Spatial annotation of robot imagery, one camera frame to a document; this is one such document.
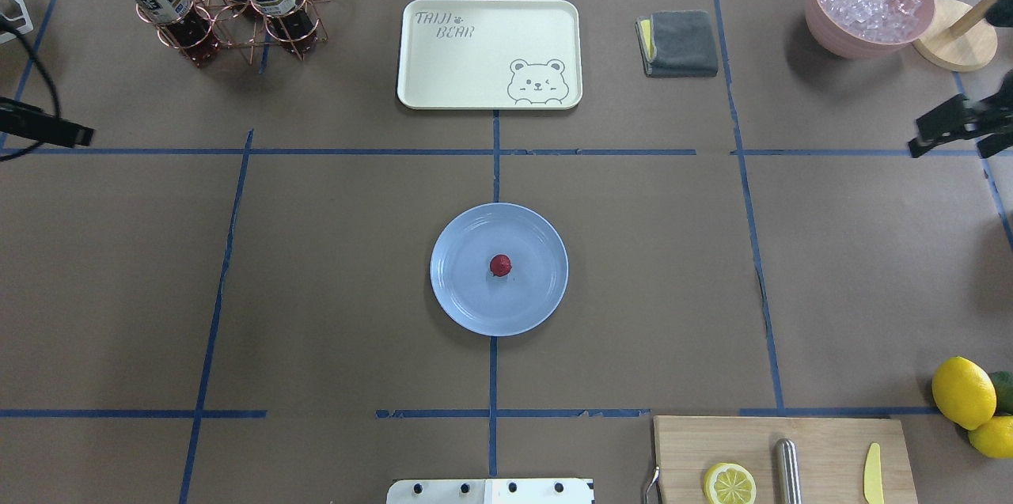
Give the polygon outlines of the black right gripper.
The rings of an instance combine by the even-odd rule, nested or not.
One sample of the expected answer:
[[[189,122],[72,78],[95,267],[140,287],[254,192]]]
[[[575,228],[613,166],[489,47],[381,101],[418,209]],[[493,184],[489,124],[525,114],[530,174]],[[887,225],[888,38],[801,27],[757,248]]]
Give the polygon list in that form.
[[[980,157],[988,159],[1009,150],[1012,146],[1012,94],[994,93],[976,101],[970,106],[975,131],[980,133],[977,150]],[[955,94],[942,104],[916,118],[916,136],[909,140],[912,158],[923,157],[935,147],[955,140],[970,138],[969,99],[965,94]]]

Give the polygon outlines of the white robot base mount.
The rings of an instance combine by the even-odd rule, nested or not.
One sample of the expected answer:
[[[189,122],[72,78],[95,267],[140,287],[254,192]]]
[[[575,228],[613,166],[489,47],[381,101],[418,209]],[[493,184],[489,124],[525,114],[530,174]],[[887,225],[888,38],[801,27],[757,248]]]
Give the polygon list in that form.
[[[387,503],[594,503],[594,481],[582,478],[402,479]]]

